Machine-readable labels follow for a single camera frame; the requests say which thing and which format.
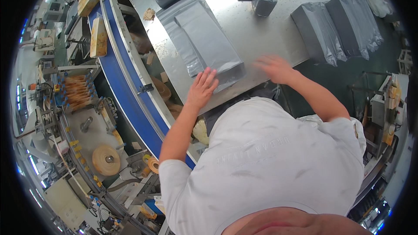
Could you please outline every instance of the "green floor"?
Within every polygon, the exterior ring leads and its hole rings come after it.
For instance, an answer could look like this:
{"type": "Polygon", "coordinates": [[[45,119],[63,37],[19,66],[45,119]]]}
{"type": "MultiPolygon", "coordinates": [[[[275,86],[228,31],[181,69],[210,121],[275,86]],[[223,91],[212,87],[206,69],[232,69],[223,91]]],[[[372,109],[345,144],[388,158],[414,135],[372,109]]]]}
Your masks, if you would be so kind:
{"type": "MultiPolygon", "coordinates": [[[[354,116],[353,97],[348,85],[351,85],[362,74],[363,71],[372,72],[395,72],[398,73],[397,59],[401,51],[400,36],[392,29],[392,25],[384,23],[382,18],[376,18],[380,34],[384,42],[379,49],[373,53],[369,52],[369,60],[363,58],[350,58],[347,62],[338,60],[337,67],[332,65],[314,65],[311,60],[307,60],[295,67],[307,78],[326,87],[333,93],[338,100],[347,108],[350,116],[354,116]]],[[[369,77],[370,88],[378,89],[384,81],[384,76],[369,77]]],[[[268,88],[272,89],[275,84],[269,83],[268,88]]],[[[290,87],[285,87],[288,102],[294,117],[314,114],[314,111],[296,91],[290,87]]],[[[366,95],[356,93],[355,103],[358,110],[362,111],[366,95]]]]}

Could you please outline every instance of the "cardboard scrap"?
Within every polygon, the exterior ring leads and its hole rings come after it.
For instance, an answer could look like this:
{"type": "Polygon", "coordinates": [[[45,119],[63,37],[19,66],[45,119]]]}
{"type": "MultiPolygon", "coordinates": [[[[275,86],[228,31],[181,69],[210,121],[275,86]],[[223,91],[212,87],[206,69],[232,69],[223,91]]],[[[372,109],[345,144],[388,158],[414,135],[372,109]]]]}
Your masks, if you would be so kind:
{"type": "Polygon", "coordinates": [[[161,81],[162,82],[168,82],[169,81],[169,76],[167,75],[167,73],[164,71],[164,72],[162,72],[162,73],[160,73],[160,75],[161,75],[161,81]]]}

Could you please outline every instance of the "paper roll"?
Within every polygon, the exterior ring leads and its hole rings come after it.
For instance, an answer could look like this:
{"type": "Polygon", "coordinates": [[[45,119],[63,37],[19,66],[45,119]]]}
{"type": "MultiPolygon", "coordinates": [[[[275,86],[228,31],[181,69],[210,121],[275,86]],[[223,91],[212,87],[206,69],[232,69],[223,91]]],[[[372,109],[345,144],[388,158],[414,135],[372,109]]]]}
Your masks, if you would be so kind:
{"type": "Polygon", "coordinates": [[[148,166],[145,167],[145,169],[142,170],[141,172],[141,176],[143,178],[148,177],[148,175],[151,173],[151,168],[149,168],[148,166]]]}
{"type": "Polygon", "coordinates": [[[112,176],[119,172],[120,157],[115,149],[109,145],[97,147],[92,155],[92,162],[96,170],[104,176],[112,176]]]}
{"type": "Polygon", "coordinates": [[[148,167],[156,174],[158,174],[158,167],[160,163],[155,157],[151,157],[148,159],[148,167]]]}

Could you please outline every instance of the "stainless steel work surface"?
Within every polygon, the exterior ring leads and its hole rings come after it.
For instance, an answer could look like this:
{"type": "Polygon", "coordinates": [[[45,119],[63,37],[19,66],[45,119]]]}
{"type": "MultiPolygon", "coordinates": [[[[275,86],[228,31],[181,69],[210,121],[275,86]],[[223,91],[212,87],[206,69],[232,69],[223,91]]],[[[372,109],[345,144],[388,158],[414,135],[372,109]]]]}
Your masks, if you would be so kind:
{"type": "MultiPolygon", "coordinates": [[[[161,9],[155,0],[132,1],[141,18],[147,8],[155,11],[161,9]]],[[[328,0],[278,0],[273,12],[264,18],[254,13],[251,2],[206,0],[222,30],[245,63],[247,76],[213,95],[200,114],[265,82],[266,76],[251,65],[258,56],[280,55],[292,66],[306,61],[309,55],[290,13],[302,3],[324,1],[328,0]]],[[[193,79],[188,75],[183,60],[157,18],[154,21],[141,21],[171,83],[180,99],[185,102],[193,79]]]]}

